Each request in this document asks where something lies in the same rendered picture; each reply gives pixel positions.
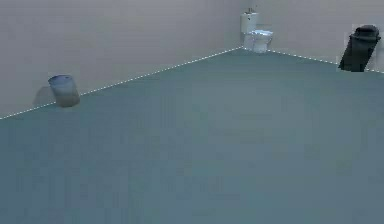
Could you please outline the grey round bin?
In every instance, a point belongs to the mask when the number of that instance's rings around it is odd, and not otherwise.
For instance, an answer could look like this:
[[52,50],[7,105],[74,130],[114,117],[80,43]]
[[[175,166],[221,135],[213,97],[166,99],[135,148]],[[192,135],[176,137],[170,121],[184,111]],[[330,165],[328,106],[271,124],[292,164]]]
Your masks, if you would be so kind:
[[80,96],[71,75],[55,75],[48,80],[48,83],[59,106],[73,107],[80,103]]

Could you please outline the white toilet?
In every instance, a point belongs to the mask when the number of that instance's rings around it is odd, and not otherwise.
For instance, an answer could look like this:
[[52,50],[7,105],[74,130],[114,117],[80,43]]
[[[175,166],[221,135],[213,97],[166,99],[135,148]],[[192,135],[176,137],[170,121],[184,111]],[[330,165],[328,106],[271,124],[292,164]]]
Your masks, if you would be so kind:
[[243,35],[243,48],[256,53],[265,53],[272,41],[273,32],[257,28],[259,14],[243,13],[240,23],[240,32]]

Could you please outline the black tall bin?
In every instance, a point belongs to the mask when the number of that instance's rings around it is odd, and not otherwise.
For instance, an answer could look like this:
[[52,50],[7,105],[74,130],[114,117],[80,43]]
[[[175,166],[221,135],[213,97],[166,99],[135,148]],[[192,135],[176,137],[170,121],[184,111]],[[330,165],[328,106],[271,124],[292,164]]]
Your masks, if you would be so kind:
[[339,68],[344,71],[363,72],[380,40],[380,32],[376,26],[357,27],[349,36]]

